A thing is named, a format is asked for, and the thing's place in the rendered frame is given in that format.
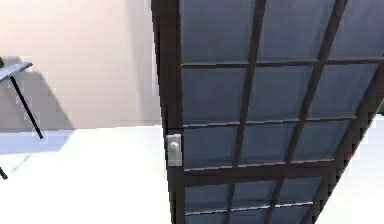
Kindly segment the dark framed glass panel door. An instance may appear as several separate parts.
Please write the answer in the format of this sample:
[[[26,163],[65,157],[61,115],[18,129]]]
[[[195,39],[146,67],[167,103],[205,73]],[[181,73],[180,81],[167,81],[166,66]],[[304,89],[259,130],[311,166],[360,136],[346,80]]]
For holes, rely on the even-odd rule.
[[[150,1],[171,224],[316,224],[384,115],[384,0]]]

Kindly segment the grey table with black legs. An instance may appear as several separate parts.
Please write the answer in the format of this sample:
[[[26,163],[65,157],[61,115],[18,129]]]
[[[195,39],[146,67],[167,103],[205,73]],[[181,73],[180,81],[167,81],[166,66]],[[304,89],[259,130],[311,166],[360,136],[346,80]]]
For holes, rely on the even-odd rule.
[[[31,66],[32,66],[31,62],[17,62],[17,63],[5,65],[2,58],[0,57],[0,84],[5,80],[9,80],[12,83],[12,86],[16,91],[16,94],[20,102],[22,103],[24,110],[27,113],[37,135],[39,136],[40,139],[43,139],[43,134],[15,79],[16,73],[21,73],[26,69],[30,68]],[[4,119],[6,119],[8,115],[9,115],[9,112],[5,111],[5,103],[0,100],[0,146],[2,145],[9,146],[10,141],[16,137],[16,132],[11,132],[10,130],[7,130],[7,131],[2,130],[3,126],[1,122]]]

